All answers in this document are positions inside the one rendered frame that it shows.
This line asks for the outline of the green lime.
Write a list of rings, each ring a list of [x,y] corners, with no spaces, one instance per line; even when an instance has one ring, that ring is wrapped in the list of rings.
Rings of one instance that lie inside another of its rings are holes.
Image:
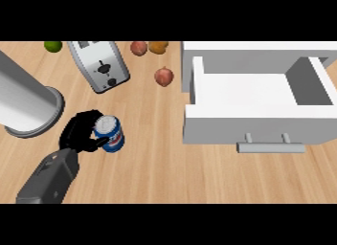
[[[60,41],[45,41],[44,48],[50,53],[57,53],[62,49],[62,42]]]

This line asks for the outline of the white cabinet body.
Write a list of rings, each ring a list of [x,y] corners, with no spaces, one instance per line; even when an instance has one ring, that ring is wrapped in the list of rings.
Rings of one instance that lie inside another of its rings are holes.
[[[283,74],[299,57],[317,57],[327,67],[337,60],[337,41],[183,41],[183,92],[194,56],[202,57],[205,74]]]

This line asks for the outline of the silver toaster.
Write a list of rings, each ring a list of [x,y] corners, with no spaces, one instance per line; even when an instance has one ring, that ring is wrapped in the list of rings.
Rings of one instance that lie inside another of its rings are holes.
[[[128,81],[130,74],[113,41],[68,41],[66,45],[96,94]]]

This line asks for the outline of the blue soda can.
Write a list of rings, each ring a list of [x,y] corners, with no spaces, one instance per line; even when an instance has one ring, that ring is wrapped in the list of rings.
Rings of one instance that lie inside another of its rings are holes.
[[[101,146],[104,151],[116,152],[124,144],[124,135],[118,118],[112,115],[103,115],[94,123],[93,133],[97,138],[109,138],[109,141]]]

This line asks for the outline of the orange brown potato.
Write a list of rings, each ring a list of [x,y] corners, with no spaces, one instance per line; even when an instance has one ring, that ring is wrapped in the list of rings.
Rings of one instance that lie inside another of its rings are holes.
[[[149,51],[156,55],[162,55],[165,53],[166,46],[168,46],[166,41],[150,41],[149,42]]]

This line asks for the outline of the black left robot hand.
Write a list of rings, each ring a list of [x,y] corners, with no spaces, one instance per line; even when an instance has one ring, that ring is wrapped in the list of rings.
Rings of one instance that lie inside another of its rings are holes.
[[[93,152],[109,141],[107,137],[97,140],[90,138],[94,123],[101,116],[103,114],[97,110],[90,110],[70,118],[59,136],[60,149],[70,148],[76,152]]]

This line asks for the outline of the white paper towel roll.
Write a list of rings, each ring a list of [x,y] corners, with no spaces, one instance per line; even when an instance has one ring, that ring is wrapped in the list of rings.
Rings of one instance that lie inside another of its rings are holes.
[[[59,91],[44,86],[0,51],[0,124],[22,139],[54,125],[65,106]]]

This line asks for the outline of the reddish brown onion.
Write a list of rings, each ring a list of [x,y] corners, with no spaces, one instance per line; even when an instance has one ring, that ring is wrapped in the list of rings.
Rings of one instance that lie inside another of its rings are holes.
[[[134,56],[141,56],[147,51],[147,44],[144,41],[132,41],[130,44],[130,51]]]
[[[172,78],[174,78],[172,71],[165,67],[158,69],[153,73],[153,80],[156,84],[161,85],[162,87],[165,87],[171,83]]]

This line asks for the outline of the white open drawer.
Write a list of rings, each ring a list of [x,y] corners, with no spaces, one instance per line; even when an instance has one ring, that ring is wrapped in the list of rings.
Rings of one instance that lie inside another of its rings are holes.
[[[337,139],[337,90],[314,57],[282,74],[206,74],[191,59],[183,142],[236,144],[245,139],[305,145]]]

